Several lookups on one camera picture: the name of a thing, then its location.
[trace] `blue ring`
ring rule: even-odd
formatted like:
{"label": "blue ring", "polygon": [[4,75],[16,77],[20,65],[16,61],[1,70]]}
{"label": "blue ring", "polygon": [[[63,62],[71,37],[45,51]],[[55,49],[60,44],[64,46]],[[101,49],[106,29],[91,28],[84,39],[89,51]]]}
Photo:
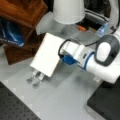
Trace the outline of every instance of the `blue ring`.
{"label": "blue ring", "polygon": [[95,54],[95,52],[91,52],[90,54],[89,54],[89,56],[87,57],[87,59],[86,59],[86,61],[85,61],[85,65],[84,65],[84,70],[87,70],[87,63],[88,63],[88,61],[89,61],[89,59],[92,57],[92,55],[94,55]]}

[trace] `white plastic block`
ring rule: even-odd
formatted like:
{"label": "white plastic block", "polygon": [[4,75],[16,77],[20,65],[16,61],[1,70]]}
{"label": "white plastic block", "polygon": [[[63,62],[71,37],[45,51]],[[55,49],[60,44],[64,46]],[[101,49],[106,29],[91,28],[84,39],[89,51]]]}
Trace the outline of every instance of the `white plastic block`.
{"label": "white plastic block", "polygon": [[60,60],[58,50],[63,41],[47,33],[30,66],[51,77]]}

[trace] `black cable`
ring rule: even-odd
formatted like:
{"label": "black cable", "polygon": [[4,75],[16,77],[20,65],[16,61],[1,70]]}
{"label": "black cable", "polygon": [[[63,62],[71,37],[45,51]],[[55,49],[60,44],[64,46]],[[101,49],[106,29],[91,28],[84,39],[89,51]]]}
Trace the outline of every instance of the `black cable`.
{"label": "black cable", "polygon": [[118,15],[119,18],[118,18],[118,23],[116,25],[117,28],[115,30],[113,30],[111,34],[114,34],[116,32],[116,30],[118,29],[119,24],[120,24],[120,0],[118,0],[118,8],[119,8],[119,15]]}
{"label": "black cable", "polygon": [[87,10],[86,10],[85,12],[87,12],[87,13],[91,13],[91,14],[93,14],[93,15],[96,15],[96,16],[102,18],[104,21],[108,22],[108,20],[105,19],[105,17],[103,17],[103,16],[101,16],[101,15],[98,15],[98,14],[96,14],[96,13],[93,13],[93,12],[91,12],[91,11],[87,11]]}
{"label": "black cable", "polygon": [[63,58],[63,57],[64,57],[64,55],[62,55],[62,54],[60,53],[61,48],[62,48],[63,45],[64,45],[66,42],[68,42],[68,41],[71,41],[71,40],[70,40],[70,39],[65,40],[65,41],[60,45],[60,47],[59,47],[58,56],[59,56],[60,58]]}
{"label": "black cable", "polygon": [[78,43],[79,45],[81,44],[78,40],[72,38],[71,36],[69,37],[69,39],[74,43]]}
{"label": "black cable", "polygon": [[90,43],[90,44],[88,44],[88,45],[85,45],[85,46],[86,46],[86,47],[89,47],[89,46],[91,46],[91,45],[97,44],[97,42],[98,42],[98,41],[96,41],[96,42],[93,42],[93,43]]}

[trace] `black panel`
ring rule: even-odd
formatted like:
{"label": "black panel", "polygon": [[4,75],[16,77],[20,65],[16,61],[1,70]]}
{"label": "black panel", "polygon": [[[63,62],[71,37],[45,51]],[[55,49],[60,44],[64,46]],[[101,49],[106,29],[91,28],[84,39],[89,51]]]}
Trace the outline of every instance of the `black panel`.
{"label": "black panel", "polygon": [[107,120],[120,120],[120,79],[114,85],[103,82],[87,104]]}
{"label": "black panel", "polygon": [[0,120],[40,119],[0,83]]}

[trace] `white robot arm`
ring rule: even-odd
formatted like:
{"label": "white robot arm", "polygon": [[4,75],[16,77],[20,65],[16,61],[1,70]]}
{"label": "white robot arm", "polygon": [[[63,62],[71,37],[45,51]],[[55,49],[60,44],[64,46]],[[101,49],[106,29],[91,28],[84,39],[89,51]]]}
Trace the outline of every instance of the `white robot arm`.
{"label": "white robot arm", "polygon": [[114,84],[120,76],[120,28],[100,38],[95,50],[67,40],[59,52],[64,62],[69,64],[73,58],[81,68],[109,83]]}

